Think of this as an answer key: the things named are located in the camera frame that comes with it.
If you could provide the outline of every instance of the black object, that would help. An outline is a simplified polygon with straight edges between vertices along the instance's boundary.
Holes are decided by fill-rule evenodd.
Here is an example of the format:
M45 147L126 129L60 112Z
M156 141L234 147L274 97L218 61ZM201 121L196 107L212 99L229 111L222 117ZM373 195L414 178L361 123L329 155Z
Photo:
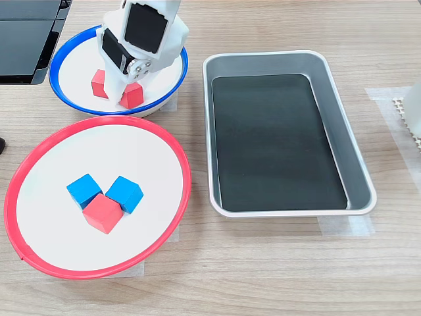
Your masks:
M6 141L0 137L0 154L3 152L5 147L6 147Z
M109 29L104 32L103 50L123 74L127 74L127 66L134 60L134 57L126 51Z
M347 198L305 76L217 78L212 94L223 208L346 208Z
M44 81L71 0L0 0L0 84Z
M167 19L149 5L132 4L124 39L144 51L156 54L167 24Z

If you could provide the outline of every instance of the wood grain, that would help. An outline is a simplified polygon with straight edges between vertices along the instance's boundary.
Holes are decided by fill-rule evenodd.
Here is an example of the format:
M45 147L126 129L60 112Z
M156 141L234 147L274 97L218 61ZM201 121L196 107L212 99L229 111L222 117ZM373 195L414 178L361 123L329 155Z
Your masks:
M101 23L119 1L75 1L60 45ZM145 262L145 276L72 282L20 261L0 223L1 315L421 315L421 199L365 88L421 75L414 1L184 1L190 65L178 111L148 119L183 145L193 191L180 241ZM370 237L323 236L317 219L229 221L208 203L201 65L227 52L313 49L332 69L378 192ZM0 86L0 203L40 141L87 116L48 81Z

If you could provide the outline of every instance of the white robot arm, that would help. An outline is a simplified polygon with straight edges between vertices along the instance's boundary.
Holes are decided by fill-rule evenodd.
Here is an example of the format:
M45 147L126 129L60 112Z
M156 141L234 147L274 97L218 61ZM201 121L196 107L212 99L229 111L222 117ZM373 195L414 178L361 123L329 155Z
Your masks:
M105 61L104 91L118 103L128 84L160 71L180 55L189 34L178 17L181 0L123 0L97 30Z

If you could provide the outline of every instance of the blue-rimmed plate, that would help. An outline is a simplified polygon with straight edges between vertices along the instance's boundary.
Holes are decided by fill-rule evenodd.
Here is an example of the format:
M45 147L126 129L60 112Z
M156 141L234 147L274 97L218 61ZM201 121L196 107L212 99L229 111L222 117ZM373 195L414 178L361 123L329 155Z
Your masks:
M98 69L105 69L97 48L94 26L66 42L54 56L49 71L50 84L67 105L93 115L136 115L144 117L162 107L177 91L187 74L188 57L183 48L174 63L150 74L139 83L143 86L143 105L131 110L92 94L91 80Z

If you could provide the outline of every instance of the blue rim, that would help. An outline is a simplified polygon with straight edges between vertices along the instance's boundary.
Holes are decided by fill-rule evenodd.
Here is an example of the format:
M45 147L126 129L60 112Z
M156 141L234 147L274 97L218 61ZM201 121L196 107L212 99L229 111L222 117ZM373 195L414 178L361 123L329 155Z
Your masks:
M57 95L57 97L59 97L61 99L61 101L65 102L67 105L69 105L69 106L71 106L71 107L73 107L73 108L75 108L79 111L89 113L89 114L94 114L94 115L130 115L130 114L134 114L134 113L143 112L143 111L149 110L149 109L157 106L158 104L162 103L164 100L168 99L181 86L184 78L186 77L187 69L189 68L189 58L187 56L187 51L184 47L183 47L183 50L182 50L182 53L181 53L182 62L183 62L183 72L182 72L182 75L180 76L180 79L178 80L177 84L171 89L171 91L169 91L166 95L164 95L162 98L156 100L155 102L152 102L152 103L147 104L147 105L143 105L141 107L136 107L136 108L131 109L131 110L120 111L120 112L102 112L102 111L89 110L89 109L85 109L84 107L80 107L79 105L71 102L71 100L69 100L67 98L67 96L65 96L65 94L61 90L61 87L60 87L60 84L59 84L60 67L61 67L63 61L66 59L67 55L76 46L80 45L84 41L89 40L90 38L95 37L97 35L96 29L98 29L100 27L101 27L101 25L94 26L92 28L89 28L89 29L83 31L82 33L79 33L78 35L74 36L73 38L71 38L68 42L66 42L57 51L53 60L51 61L51 66L50 66L50 71L49 71L50 84L51 84L51 87L52 87L54 93Z

